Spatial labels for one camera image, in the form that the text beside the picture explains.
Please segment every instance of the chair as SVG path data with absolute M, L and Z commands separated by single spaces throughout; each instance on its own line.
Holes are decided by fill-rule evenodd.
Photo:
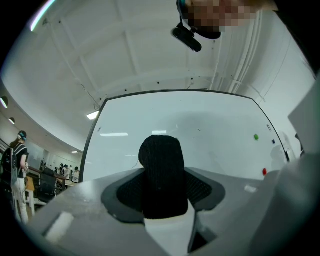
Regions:
M 37 198 L 44 203 L 49 203 L 56 196 L 55 186 L 55 172 L 46 167 L 43 173 L 40 174 L 40 187 L 37 190 Z

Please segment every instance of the white panel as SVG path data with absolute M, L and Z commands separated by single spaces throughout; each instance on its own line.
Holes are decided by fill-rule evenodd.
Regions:
M 233 95 L 185 91 L 114 99 L 95 126 L 83 180 L 140 168 L 140 146 L 153 131 L 180 141 L 186 167 L 262 180 L 264 168 L 285 164 L 280 140 L 267 125 L 253 100 Z
M 110 24 L 120 21 L 113 0 L 85 1 L 65 19 L 79 43 Z
M 142 72 L 186 66 L 186 46 L 168 29 L 144 29 L 132 39 Z
M 99 87 L 135 74 L 130 53 L 122 35 L 108 45 L 84 56 Z
M 176 10 L 177 5 L 176 1 L 172 0 L 116 0 L 121 1 L 125 4 L 122 4 L 123 9 L 129 15 L 129 17 L 139 16 L 141 14 L 159 14 L 165 13 L 171 10 Z M 176 12 L 177 24 L 179 23 L 179 14 Z

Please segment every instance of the backpack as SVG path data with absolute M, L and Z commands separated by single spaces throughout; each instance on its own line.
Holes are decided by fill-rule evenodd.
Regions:
M 20 169 L 18 169 L 17 163 L 17 153 L 25 149 L 26 147 L 21 144 L 14 150 L 11 147 L 8 147 L 6 151 L 3 153 L 1 158 L 1 182 L 6 183 L 7 185 L 13 185 L 17 182 L 18 175 L 20 173 Z

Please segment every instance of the white ceiling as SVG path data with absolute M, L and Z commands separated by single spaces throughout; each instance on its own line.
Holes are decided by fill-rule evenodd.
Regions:
M 77 158 L 82 157 L 82 152 L 79 152 L 77 155 L 71 154 L 72 151 L 76 151 L 76 149 L 58 138 L 52 136 L 49 132 L 43 129 L 41 126 L 37 125 L 29 116 L 24 113 L 19 107 L 19 105 L 15 102 L 15 100 L 8 94 L 7 90 L 0 86 L 0 94 L 1 96 L 7 96 L 8 98 L 8 108 L 0 107 L 0 112 L 7 119 L 14 117 L 15 119 L 15 127 L 18 130 L 24 130 L 27 133 L 28 141 L 32 141 L 37 144 L 41 148 L 56 154 L 59 152 L 60 157 L 71 155 L 73 158 L 76 156 Z
M 83 151 L 95 107 L 81 84 L 100 106 L 151 90 L 236 93 L 261 22 L 228 28 L 218 40 L 196 35 L 202 51 L 195 53 L 171 36 L 175 0 L 56 0 L 34 32 L 26 27 L 1 77 L 34 121 Z

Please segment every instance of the seat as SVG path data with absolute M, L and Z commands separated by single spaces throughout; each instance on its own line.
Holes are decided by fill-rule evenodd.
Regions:
M 37 198 L 49 203 L 55 196 L 56 177 L 55 172 L 49 168 L 45 168 L 40 174 L 40 187 L 37 190 Z

